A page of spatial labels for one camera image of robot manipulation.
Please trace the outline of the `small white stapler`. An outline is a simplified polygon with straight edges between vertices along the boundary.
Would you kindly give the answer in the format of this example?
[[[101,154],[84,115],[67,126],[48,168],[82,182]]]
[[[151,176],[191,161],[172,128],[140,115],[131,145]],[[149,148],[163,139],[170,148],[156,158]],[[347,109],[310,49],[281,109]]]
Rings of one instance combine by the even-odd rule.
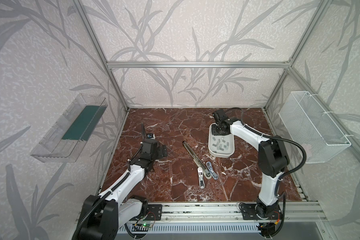
[[[199,186],[201,189],[205,188],[205,182],[204,182],[204,173],[203,169],[201,167],[198,167],[198,178],[199,178]]]

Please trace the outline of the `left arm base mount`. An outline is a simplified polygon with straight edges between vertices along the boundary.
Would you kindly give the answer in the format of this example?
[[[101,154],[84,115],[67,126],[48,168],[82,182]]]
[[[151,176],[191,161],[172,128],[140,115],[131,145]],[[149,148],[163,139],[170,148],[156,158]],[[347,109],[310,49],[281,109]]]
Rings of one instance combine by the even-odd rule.
[[[144,221],[160,221],[163,213],[163,205],[147,204],[147,205],[143,205],[142,210],[143,210]]]

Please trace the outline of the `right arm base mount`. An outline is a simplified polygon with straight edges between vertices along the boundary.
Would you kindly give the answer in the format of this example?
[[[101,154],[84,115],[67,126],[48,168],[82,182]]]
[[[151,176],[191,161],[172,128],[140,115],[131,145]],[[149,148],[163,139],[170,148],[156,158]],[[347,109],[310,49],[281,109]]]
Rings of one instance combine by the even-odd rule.
[[[280,220],[284,215],[279,202],[271,206],[266,206],[262,203],[239,203],[239,210],[243,220]]]

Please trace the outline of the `grey white large stapler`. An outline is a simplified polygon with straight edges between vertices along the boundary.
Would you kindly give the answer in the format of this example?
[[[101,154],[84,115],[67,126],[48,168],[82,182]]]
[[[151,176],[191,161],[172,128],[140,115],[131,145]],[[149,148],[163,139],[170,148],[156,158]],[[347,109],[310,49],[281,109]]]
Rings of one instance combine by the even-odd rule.
[[[183,146],[185,147],[185,149],[187,150],[187,152],[191,155],[192,159],[194,160],[194,162],[196,163],[196,165],[199,168],[202,168],[203,171],[203,175],[207,178],[207,179],[211,179],[212,175],[211,172],[208,170],[208,168],[204,165],[204,163],[201,161],[201,159],[197,156],[197,154],[193,151],[193,149],[190,147],[190,145],[186,142],[183,141]]]

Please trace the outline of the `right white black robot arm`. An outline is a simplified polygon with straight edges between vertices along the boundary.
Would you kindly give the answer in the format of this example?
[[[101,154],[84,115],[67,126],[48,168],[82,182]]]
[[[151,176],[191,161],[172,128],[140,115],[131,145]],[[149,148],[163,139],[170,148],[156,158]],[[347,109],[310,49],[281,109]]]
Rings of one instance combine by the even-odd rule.
[[[236,136],[244,140],[258,151],[258,166],[262,172],[262,186],[257,197],[253,213],[260,219],[267,219],[279,206],[279,186],[287,175],[301,169],[307,161],[307,153],[302,145],[280,136],[269,136],[257,131],[243,119],[229,117],[228,110],[219,109],[212,113],[215,123],[211,125],[212,136]],[[302,161],[291,170],[285,171],[290,163],[285,144],[297,147],[302,153]]]

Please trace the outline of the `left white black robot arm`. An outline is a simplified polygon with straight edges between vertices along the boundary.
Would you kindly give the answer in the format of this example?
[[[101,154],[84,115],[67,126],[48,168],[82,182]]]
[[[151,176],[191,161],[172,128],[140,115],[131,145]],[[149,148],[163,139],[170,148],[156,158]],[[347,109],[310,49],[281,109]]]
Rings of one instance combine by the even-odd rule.
[[[73,240],[113,240],[118,230],[135,217],[148,214],[147,200],[139,196],[124,201],[153,169],[155,161],[168,156],[167,146],[151,138],[141,142],[127,169],[109,188],[90,195],[83,203]]]

